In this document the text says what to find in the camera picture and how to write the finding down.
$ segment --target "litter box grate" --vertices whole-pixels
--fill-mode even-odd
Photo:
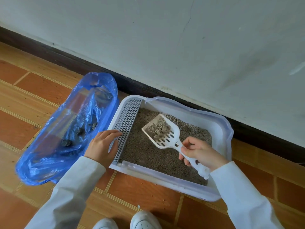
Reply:
[[[142,100],[138,98],[133,98],[128,100],[125,103],[123,111],[114,127],[114,129],[119,130],[123,134],[120,136],[119,140],[119,148],[117,150],[116,156],[114,158],[114,162],[117,164],[119,158],[121,156],[122,150],[128,138],[130,129],[135,121],[135,117],[139,111]]]

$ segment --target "white sneaker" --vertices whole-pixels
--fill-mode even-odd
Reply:
[[[152,213],[139,211],[132,217],[130,229],[162,229],[162,227]]]
[[[103,218],[98,221],[92,229],[119,229],[116,222],[110,218]]]

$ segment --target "white long-sleeve shirt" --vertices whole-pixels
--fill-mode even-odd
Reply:
[[[86,200],[106,169],[89,158],[80,157],[54,187],[50,199],[25,229],[75,229]],[[283,228],[273,208],[242,171],[230,162],[211,172],[234,226],[239,229]]]

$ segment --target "white wall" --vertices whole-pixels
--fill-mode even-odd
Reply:
[[[304,6],[0,0],[0,25],[305,147]]]

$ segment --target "white litter box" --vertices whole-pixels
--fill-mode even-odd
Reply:
[[[118,162],[139,108],[168,113],[186,123],[208,130],[212,136],[212,147],[231,160],[233,129],[225,117],[189,108],[164,97],[146,98],[133,95],[121,102],[108,127],[123,132],[119,139],[118,152],[110,168],[206,201],[219,200],[220,195],[211,176],[207,186],[202,186],[127,161]]]

